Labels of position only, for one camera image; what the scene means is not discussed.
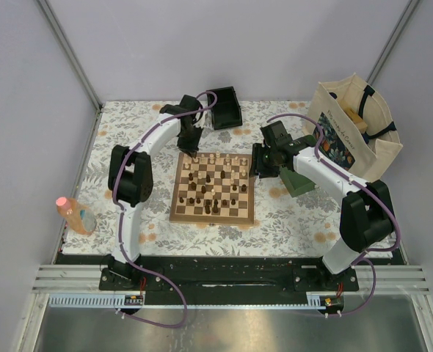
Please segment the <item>cream canvas tote bag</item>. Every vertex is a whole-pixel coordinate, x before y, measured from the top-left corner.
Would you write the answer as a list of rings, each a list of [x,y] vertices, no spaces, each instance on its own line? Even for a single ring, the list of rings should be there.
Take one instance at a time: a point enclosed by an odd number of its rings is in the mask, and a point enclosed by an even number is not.
[[[368,124],[365,133],[359,132],[343,107],[352,108],[364,119]],[[370,182],[383,176],[403,147],[385,99],[357,74],[318,83],[308,117],[323,129],[321,151]]]

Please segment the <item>wooden chess board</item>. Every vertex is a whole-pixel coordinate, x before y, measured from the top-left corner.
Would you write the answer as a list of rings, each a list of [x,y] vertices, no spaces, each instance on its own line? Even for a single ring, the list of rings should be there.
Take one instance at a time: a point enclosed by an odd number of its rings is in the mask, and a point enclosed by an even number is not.
[[[250,155],[179,154],[170,221],[187,224],[253,225],[255,179]]]

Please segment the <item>green metal tray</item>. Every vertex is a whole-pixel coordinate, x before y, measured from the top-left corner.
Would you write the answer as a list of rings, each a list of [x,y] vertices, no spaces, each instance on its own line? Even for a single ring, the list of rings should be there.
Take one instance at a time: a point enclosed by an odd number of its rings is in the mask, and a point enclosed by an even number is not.
[[[280,166],[280,178],[291,197],[298,197],[315,188],[315,183],[309,178],[294,170],[294,156],[298,156],[303,150],[314,147],[316,140],[313,136],[302,136],[293,139],[288,134],[282,144],[282,163]]]

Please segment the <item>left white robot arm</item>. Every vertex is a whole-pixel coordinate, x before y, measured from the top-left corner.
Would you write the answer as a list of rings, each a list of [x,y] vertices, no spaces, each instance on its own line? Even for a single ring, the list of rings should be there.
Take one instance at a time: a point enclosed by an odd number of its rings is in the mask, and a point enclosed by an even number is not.
[[[196,157],[203,132],[203,111],[196,97],[184,95],[179,104],[163,106],[153,124],[135,142],[112,149],[108,187],[118,215],[115,248],[107,268],[126,290],[134,289],[141,280],[139,269],[130,262],[136,263],[140,257],[137,238],[143,205],[153,190],[152,160],[175,137],[181,152]]]

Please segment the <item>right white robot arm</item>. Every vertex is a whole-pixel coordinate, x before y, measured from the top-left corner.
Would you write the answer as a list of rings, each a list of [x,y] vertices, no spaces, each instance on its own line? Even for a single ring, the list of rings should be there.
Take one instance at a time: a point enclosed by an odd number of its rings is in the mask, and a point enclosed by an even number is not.
[[[385,252],[374,244],[390,234],[400,240],[390,192],[381,180],[368,182],[321,154],[319,143],[307,136],[293,139],[281,121],[261,128],[262,143],[252,146],[251,177],[276,177],[285,168],[313,181],[341,207],[341,239],[321,261],[317,285],[332,290],[341,283],[342,272],[356,265],[366,252]]]

